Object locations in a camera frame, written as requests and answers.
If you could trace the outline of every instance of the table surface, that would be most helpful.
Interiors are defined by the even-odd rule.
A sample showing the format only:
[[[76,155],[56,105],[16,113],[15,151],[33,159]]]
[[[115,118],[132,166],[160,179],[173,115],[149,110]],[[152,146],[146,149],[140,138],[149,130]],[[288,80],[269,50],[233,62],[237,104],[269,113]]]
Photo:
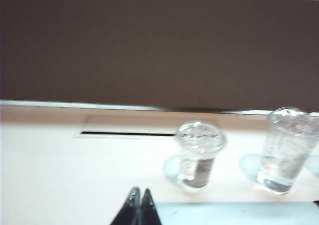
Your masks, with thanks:
[[[179,152],[173,137],[81,134],[173,133],[189,120],[213,121],[228,139],[200,193],[163,176],[164,161]],[[1,224],[105,225],[133,186],[150,188],[156,203],[319,200],[319,178],[306,168],[283,196],[261,190],[240,171],[239,159],[261,153],[266,134],[264,115],[2,106]]]

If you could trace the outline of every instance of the glass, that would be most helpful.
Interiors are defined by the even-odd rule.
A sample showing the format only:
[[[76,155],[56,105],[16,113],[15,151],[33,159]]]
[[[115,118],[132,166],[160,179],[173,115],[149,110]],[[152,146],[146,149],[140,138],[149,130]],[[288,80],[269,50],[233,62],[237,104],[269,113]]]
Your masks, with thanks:
[[[193,188],[205,187],[214,158],[226,144],[224,134],[210,124],[191,121],[181,125],[175,137],[181,146],[177,178]]]
[[[257,181],[275,194],[285,194],[317,143],[319,121],[297,108],[277,109],[268,121]]]

